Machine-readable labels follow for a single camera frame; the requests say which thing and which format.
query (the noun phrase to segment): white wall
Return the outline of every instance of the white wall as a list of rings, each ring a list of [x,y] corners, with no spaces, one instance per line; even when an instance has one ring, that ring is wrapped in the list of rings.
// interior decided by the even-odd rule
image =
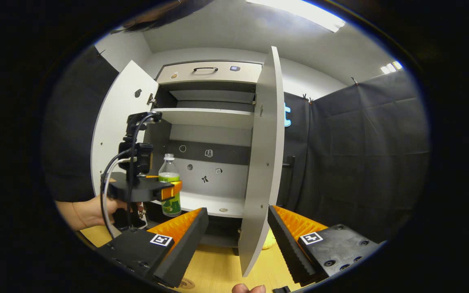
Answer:
[[[142,32],[119,32],[106,35],[95,43],[95,47],[99,52],[106,50],[102,53],[102,56],[119,72],[131,60],[142,66],[151,55],[151,50]]]
[[[155,78],[163,65],[181,61],[195,61],[204,59],[229,59],[236,61],[265,61],[266,54],[230,48],[187,48],[180,50],[168,50],[151,54],[147,61],[140,65],[142,69]],[[312,99],[321,98],[324,95],[346,87],[340,81],[319,72],[311,67],[280,58],[281,72],[283,74],[283,90],[285,92]]]

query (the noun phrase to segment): open cabinet door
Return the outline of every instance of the open cabinet door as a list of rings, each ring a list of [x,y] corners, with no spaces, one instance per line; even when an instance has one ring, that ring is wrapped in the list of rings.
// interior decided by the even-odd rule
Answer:
[[[133,61],[126,65],[108,90],[93,130],[91,169],[95,194],[99,192],[101,172],[119,153],[119,143],[126,134],[126,119],[131,114],[151,110],[152,103],[148,105],[147,101],[149,95],[155,97],[157,90],[158,83]],[[140,131],[137,141],[144,141],[143,137],[144,131]],[[123,170],[117,167],[114,171]]]
[[[244,277],[253,268],[269,232],[268,205],[276,204],[278,198],[285,135],[284,107],[280,59],[273,46],[256,84],[251,161],[238,240]]]

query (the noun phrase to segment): drawer handle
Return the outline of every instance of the drawer handle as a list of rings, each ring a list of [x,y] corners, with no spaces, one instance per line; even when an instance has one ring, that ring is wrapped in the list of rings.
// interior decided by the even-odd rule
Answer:
[[[218,70],[218,68],[216,68],[216,67],[197,67],[197,68],[193,69],[193,71],[196,72],[198,69],[214,69],[215,71]]]

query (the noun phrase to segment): human hand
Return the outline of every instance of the human hand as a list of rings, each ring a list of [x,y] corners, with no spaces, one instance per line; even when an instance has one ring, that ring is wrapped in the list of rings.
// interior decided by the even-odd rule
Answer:
[[[249,291],[249,288],[245,284],[236,284],[233,286],[231,293],[265,293],[265,286],[256,286]]]
[[[80,220],[86,227],[93,227],[97,225],[104,225],[104,218],[101,212],[101,195],[84,202],[74,202],[73,208],[79,216]],[[106,199],[106,209],[109,215],[110,221],[113,223],[113,217],[111,214],[115,213],[119,208],[124,210],[127,208],[126,202],[118,199]]]

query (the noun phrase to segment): wooden table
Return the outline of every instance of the wooden table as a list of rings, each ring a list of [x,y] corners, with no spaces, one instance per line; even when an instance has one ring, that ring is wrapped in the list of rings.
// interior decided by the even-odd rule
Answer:
[[[81,232],[97,247],[111,240],[104,226],[95,226]],[[186,280],[190,280],[194,287],[185,289],[186,286],[182,286],[175,290],[182,293],[230,293],[232,287],[241,282],[250,289],[265,285],[268,293],[271,293],[272,289],[284,286],[289,286],[291,291],[301,287],[293,282],[276,244],[262,250],[247,278],[242,277],[240,258],[233,254],[231,248],[199,245],[184,274],[184,281]]]

